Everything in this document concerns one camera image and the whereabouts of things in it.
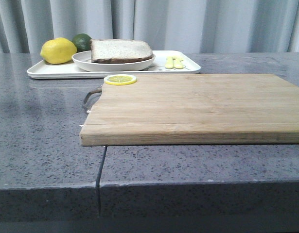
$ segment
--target citrus fruit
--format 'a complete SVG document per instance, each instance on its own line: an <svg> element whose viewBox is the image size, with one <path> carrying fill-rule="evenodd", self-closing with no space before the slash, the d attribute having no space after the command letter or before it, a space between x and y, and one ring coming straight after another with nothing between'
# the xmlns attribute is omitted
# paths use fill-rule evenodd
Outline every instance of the citrus fruit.
<svg viewBox="0 0 299 233"><path fill-rule="evenodd" d="M77 52L84 52L84 51L91 50L91 44L90 44L91 39L92 38L88 34L81 33L75 35L71 41L77 47Z"/></svg>
<svg viewBox="0 0 299 233"><path fill-rule="evenodd" d="M59 37L44 43L40 56L50 64L61 64L70 61L76 52L77 48L70 40Z"/></svg>
<svg viewBox="0 0 299 233"><path fill-rule="evenodd" d="M128 85L136 82L134 75L114 74L104 78L104 82L110 85Z"/></svg>

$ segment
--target gray countertop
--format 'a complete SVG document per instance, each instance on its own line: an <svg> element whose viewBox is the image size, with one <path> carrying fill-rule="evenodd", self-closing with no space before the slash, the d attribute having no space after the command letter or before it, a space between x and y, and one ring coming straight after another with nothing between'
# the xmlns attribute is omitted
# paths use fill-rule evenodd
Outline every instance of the gray countertop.
<svg viewBox="0 0 299 233"><path fill-rule="evenodd" d="M200 73L299 86L299 53L188 56ZM0 54L0 221L299 213L299 145L81 147L82 100L102 80L29 78L39 60Z"/></svg>

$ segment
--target wood grain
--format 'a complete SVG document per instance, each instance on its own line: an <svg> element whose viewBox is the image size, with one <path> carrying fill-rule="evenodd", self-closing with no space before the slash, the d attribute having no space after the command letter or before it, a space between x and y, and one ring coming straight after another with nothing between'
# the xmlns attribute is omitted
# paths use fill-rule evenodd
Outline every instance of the wood grain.
<svg viewBox="0 0 299 233"><path fill-rule="evenodd" d="M273 74L138 75L104 84L83 146L299 143L299 87Z"/></svg>

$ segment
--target curtain fold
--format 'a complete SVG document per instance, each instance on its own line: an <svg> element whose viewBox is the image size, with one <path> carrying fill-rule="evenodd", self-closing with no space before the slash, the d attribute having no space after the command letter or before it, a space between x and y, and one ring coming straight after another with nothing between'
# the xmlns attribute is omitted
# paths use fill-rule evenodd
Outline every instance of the curtain fold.
<svg viewBox="0 0 299 233"><path fill-rule="evenodd" d="M0 0L0 53L78 33L183 53L299 52L299 0Z"/></svg>

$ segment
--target lemon slice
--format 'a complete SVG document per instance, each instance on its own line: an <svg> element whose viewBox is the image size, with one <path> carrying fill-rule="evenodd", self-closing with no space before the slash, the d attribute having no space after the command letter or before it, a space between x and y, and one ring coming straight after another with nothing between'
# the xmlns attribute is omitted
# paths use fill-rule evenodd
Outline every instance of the lemon slice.
<svg viewBox="0 0 299 233"><path fill-rule="evenodd" d="M136 82L134 75L114 74L104 78L104 82L110 85L128 85Z"/></svg>

